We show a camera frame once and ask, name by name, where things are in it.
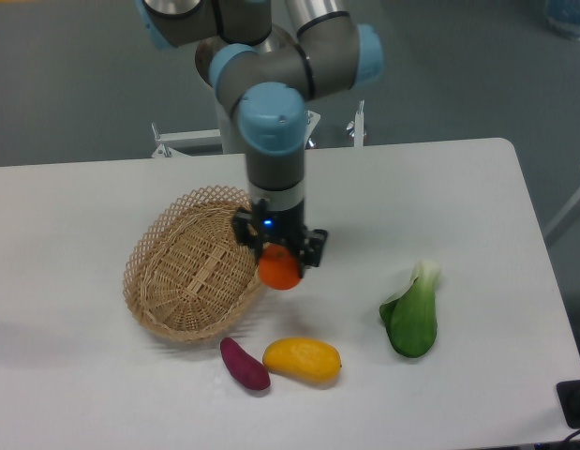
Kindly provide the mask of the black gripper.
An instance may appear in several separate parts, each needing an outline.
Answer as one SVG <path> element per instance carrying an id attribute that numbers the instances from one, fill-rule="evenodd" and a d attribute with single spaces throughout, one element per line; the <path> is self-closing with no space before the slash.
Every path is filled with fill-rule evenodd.
<path id="1" fill-rule="evenodd" d="M 257 266 L 267 243 L 284 247 L 292 256 L 297 256 L 299 278 L 308 269 L 320 266 L 328 231 L 310 230 L 305 226 L 304 201 L 282 211 L 270 210 L 265 200 L 253 202 L 251 206 L 252 210 L 243 206 L 236 209 L 231 227 L 236 242 L 252 251 Z"/>

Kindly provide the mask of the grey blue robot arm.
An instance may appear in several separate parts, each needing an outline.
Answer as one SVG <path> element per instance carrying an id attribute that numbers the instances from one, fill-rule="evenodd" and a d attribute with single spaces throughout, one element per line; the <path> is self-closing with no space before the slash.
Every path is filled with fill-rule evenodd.
<path id="1" fill-rule="evenodd" d="M 250 205 L 233 216 L 237 242 L 257 262 L 273 244 L 299 274 L 318 266 L 328 234 L 305 225 L 305 105 L 380 77 L 374 28 L 355 23 L 343 1 L 289 1 L 296 39 L 266 52 L 274 30 L 268 1 L 140 1 L 137 9 L 159 48 L 222 41 L 207 82 L 245 156 Z"/>

